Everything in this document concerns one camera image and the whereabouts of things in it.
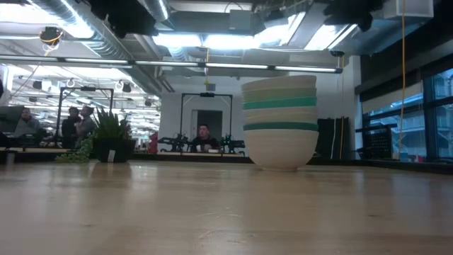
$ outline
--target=plant pot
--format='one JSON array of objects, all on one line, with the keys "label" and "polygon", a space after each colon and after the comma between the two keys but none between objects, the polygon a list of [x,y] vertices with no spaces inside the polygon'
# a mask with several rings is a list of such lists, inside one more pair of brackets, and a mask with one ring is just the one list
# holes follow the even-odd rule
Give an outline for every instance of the plant pot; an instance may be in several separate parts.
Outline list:
[{"label": "plant pot", "polygon": [[93,138],[93,151],[100,162],[108,162],[110,151],[115,151],[113,162],[124,163],[134,154],[135,140]]}]

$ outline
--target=wall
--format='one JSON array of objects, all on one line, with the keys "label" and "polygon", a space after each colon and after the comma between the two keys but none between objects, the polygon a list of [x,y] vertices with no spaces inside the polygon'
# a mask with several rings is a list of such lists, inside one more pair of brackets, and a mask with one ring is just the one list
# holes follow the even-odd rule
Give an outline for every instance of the wall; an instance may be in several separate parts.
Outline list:
[{"label": "wall", "polygon": [[350,148],[356,150],[362,147],[362,134],[355,133],[356,129],[362,128],[362,104],[359,96],[355,95],[355,87],[361,84],[360,57],[351,56],[348,60],[342,74],[306,75],[316,75],[318,118],[349,118]]},{"label": "wall", "polygon": [[[159,139],[162,137],[175,137],[176,134],[179,133],[180,102],[181,93],[165,93],[162,95]],[[193,110],[222,111],[222,134],[224,136],[225,133],[229,133],[229,97],[200,98],[199,96],[185,96],[184,102],[182,131],[188,137],[190,136]],[[242,97],[240,96],[233,97],[232,116],[231,134],[235,140],[244,140],[245,137],[242,129]],[[159,144],[159,150],[160,149],[171,149],[171,146],[167,144]]]}]

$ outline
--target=fluorescent light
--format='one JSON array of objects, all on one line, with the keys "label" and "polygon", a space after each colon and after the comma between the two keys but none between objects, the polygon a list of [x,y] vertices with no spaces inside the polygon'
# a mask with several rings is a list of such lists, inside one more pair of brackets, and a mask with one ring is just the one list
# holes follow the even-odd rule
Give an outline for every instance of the fluorescent light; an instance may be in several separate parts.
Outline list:
[{"label": "fluorescent light", "polygon": [[80,58],[66,58],[67,62],[79,62],[79,63],[95,63],[95,64],[127,64],[127,60],[118,59],[80,59]]},{"label": "fluorescent light", "polygon": [[57,24],[58,18],[27,4],[0,4],[0,22]]},{"label": "fluorescent light", "polygon": [[76,101],[79,101],[79,102],[82,102],[82,103],[86,103],[86,104],[90,104],[91,103],[91,100],[88,100],[88,99],[85,99],[85,98],[77,98]]},{"label": "fluorescent light", "polygon": [[205,47],[218,50],[247,50],[260,47],[249,35],[208,35]]},{"label": "fluorescent light", "polygon": [[40,61],[40,62],[57,62],[56,57],[39,57],[39,56],[19,56],[19,55],[0,55],[0,60],[18,60],[18,61]]},{"label": "fluorescent light", "polygon": [[[94,97],[92,98],[93,100],[110,100],[110,98],[106,98],[106,97]],[[113,100],[114,101],[129,101],[128,98],[116,98],[116,97],[113,97]]]},{"label": "fluorescent light", "polygon": [[206,67],[223,67],[223,68],[241,68],[241,69],[267,69],[264,64],[222,64],[222,63],[206,63]]},{"label": "fluorescent light", "polygon": [[100,64],[101,68],[121,68],[121,69],[131,69],[132,65],[120,65],[120,64]]},{"label": "fluorescent light", "polygon": [[326,49],[346,28],[347,25],[322,25],[305,46],[305,50]]},{"label": "fluorescent light", "polygon": [[302,20],[304,20],[305,14],[306,12],[303,11],[301,13],[298,13],[297,15],[293,15],[288,18],[288,22],[291,25],[289,25],[286,35],[283,36],[282,40],[280,41],[280,46],[289,43],[292,36],[294,35],[294,33],[296,33],[296,30],[300,26],[300,23],[302,22]]},{"label": "fluorescent light", "polygon": [[321,68],[321,67],[275,67],[278,71],[289,72],[323,72],[323,73],[338,73],[339,69],[336,68]]},{"label": "fluorescent light", "polygon": [[200,47],[200,36],[191,34],[165,34],[153,36],[154,43],[165,47]]},{"label": "fluorescent light", "polygon": [[165,66],[165,67],[198,67],[198,63],[195,63],[195,62],[136,61],[135,64]]},{"label": "fluorescent light", "polygon": [[351,32],[354,31],[354,29],[357,27],[357,24],[352,24],[344,33],[342,33],[340,36],[338,36],[329,46],[328,49],[331,50],[333,49],[338,43],[340,43],[342,40],[346,38]]}]

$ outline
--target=computer monitor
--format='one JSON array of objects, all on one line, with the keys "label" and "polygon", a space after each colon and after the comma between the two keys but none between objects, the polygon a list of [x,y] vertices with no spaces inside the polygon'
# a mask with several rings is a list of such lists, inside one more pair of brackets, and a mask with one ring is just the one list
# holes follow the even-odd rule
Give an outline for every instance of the computer monitor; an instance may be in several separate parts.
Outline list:
[{"label": "computer monitor", "polygon": [[0,106],[0,132],[14,133],[23,109],[23,106]]}]

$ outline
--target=man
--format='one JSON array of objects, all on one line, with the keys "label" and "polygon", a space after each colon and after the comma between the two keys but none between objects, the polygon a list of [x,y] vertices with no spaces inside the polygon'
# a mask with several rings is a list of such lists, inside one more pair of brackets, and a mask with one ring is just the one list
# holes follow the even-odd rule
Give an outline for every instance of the man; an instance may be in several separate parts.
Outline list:
[{"label": "man", "polygon": [[22,110],[21,119],[19,119],[19,122],[17,123],[14,137],[35,134],[40,128],[40,122],[32,117],[30,109],[24,108]]},{"label": "man", "polygon": [[84,106],[80,111],[80,115],[84,119],[80,123],[76,124],[76,132],[79,140],[87,137],[96,128],[96,124],[90,117],[91,114],[93,114],[93,109],[89,106]]},{"label": "man", "polygon": [[79,109],[75,107],[69,108],[69,117],[63,120],[62,134],[63,134],[63,148],[73,149],[77,141],[76,124],[80,123]]},{"label": "man", "polygon": [[198,136],[192,141],[192,152],[208,152],[209,149],[219,149],[219,142],[210,136],[210,129],[206,124],[198,128]]}]

